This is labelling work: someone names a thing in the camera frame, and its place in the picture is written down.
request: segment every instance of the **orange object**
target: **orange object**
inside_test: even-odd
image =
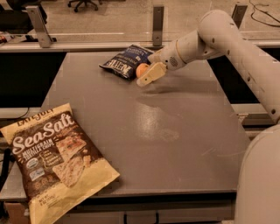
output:
[[[136,69],[137,78],[139,78],[148,69],[148,67],[149,67],[149,65],[146,63],[140,64]]]

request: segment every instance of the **desk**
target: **desk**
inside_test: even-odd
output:
[[[80,126],[121,173],[76,212],[152,210],[164,216],[177,208],[185,209],[188,221],[233,218],[249,139],[208,63],[192,62],[140,88],[98,67],[116,54],[69,52],[42,106],[70,102]],[[8,177],[1,200],[24,200],[22,189],[11,196],[11,179],[20,179],[17,167],[12,171],[17,177]]]

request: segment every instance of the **table surface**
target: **table surface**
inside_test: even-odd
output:
[[[42,110],[73,115],[120,172],[96,196],[234,192],[249,139],[204,60],[140,88],[101,69],[117,52],[69,52]],[[24,200],[14,165],[1,200]]]

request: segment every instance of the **chip bag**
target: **chip bag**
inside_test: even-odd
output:
[[[54,223],[119,176],[69,104],[1,128],[23,175],[31,224]]]
[[[150,63],[148,56],[151,54],[153,51],[149,49],[131,45],[100,67],[124,79],[133,80],[136,78],[137,67],[142,63]]]

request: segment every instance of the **floor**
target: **floor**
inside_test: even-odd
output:
[[[0,4],[10,8],[5,0]],[[74,12],[74,4],[71,8],[67,4],[67,0],[42,2],[48,16],[46,28],[59,42],[151,42],[154,5],[164,6],[163,41],[195,30],[200,18],[210,10],[224,10],[231,15],[236,4],[248,6],[240,27],[244,38],[280,39],[279,0],[104,0],[98,11],[91,5],[82,5],[78,12]],[[9,220],[2,219],[0,223],[8,224]]]

